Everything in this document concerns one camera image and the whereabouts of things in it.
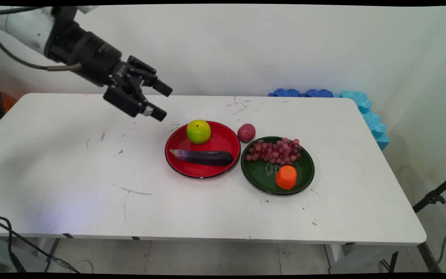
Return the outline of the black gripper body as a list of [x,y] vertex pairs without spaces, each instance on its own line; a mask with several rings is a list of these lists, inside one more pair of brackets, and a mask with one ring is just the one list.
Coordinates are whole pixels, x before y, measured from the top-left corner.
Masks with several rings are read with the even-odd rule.
[[97,86],[113,84],[110,75],[120,63],[122,53],[96,34],[75,30],[69,39],[71,53],[69,62],[72,65],[80,64],[76,74]]

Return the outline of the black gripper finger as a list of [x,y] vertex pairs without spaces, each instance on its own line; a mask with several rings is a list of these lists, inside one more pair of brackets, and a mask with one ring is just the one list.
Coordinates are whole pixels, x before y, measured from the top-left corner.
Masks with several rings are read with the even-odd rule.
[[143,115],[163,121],[168,113],[147,100],[143,87],[143,83],[111,85],[104,93],[103,99],[133,118]]
[[160,94],[166,97],[170,96],[173,89],[158,78],[156,70],[153,67],[133,55],[129,56],[126,63],[129,65],[127,73],[131,77],[140,80],[139,87],[152,87]]

